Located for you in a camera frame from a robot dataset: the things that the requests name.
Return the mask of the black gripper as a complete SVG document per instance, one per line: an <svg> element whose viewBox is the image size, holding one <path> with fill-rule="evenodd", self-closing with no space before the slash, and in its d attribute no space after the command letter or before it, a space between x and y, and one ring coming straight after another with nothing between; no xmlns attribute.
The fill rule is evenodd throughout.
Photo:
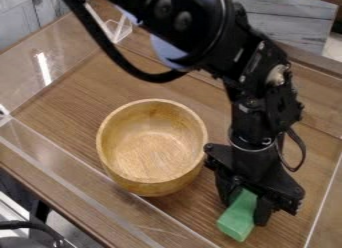
<svg viewBox="0 0 342 248"><path fill-rule="evenodd" d="M305 189L286 172L274 148L244 151L234 146L208 143L205 165L214 171L221 201L230 207L248 189L257 199L254 223L266 226L276 210L296 215L300 211Z"/></svg>

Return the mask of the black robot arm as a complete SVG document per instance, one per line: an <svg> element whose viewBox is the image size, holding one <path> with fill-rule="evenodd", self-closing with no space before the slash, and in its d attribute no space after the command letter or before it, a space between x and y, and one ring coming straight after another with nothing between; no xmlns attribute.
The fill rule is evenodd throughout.
<svg viewBox="0 0 342 248"><path fill-rule="evenodd" d="M221 80L232 103L230 142L208 144L206 165L216 172L225 204L244 190L257 196L256 225L274 212L297 214L305 189L296 167L284 156L284 141L298 135L304 105L293 85L285 50L253 27L244 5L234 0L107 0L146 30L169 69L141 70L119 52L81 0L63 0L111 60L135 78L166 83L193 70Z"/></svg>

